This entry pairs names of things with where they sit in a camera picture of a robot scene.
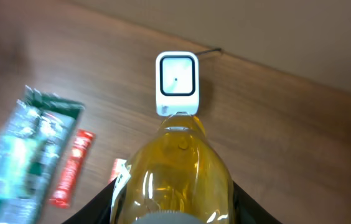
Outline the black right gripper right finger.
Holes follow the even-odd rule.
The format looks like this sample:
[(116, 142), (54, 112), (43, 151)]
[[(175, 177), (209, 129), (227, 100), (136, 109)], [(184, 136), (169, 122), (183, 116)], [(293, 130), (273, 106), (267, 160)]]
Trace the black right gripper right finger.
[(238, 224), (281, 224), (258, 202), (250, 197), (236, 182), (233, 183), (233, 205), (235, 223)]

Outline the red Nescafe stick sachet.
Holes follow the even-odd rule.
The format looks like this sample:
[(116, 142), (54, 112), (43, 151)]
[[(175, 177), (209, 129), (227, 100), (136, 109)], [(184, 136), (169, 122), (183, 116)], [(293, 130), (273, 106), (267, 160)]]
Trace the red Nescafe stick sachet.
[(49, 202), (59, 208), (68, 208), (73, 189), (83, 166), (83, 161), (91, 148), (96, 135), (93, 132), (79, 129), (72, 144), (70, 155), (62, 170), (59, 182)]

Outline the yellow oil bottle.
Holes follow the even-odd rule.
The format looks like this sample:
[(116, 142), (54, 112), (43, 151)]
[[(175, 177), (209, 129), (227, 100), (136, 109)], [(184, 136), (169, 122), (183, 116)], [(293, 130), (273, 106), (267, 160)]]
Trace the yellow oil bottle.
[(196, 116), (167, 117), (118, 168), (110, 223), (235, 223), (233, 182)]

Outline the red tissue pack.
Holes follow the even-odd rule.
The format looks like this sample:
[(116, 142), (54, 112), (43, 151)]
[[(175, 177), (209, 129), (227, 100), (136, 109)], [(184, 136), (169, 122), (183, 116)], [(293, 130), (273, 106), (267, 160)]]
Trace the red tissue pack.
[(113, 180), (115, 180), (115, 178), (117, 178), (117, 176), (119, 175), (120, 173), (120, 170), (121, 170), (121, 167), (123, 165), (125, 165), (126, 163), (126, 159), (119, 159), (119, 158), (116, 158), (114, 163), (113, 163), (113, 167), (112, 167), (112, 170), (111, 170), (111, 175), (110, 175), (110, 178), (108, 180), (108, 183), (110, 184)]

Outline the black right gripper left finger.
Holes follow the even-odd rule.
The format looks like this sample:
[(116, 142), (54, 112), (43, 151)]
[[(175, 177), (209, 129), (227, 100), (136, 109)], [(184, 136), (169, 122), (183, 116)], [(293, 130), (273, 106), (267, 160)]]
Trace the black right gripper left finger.
[(63, 224), (109, 224), (115, 180)]

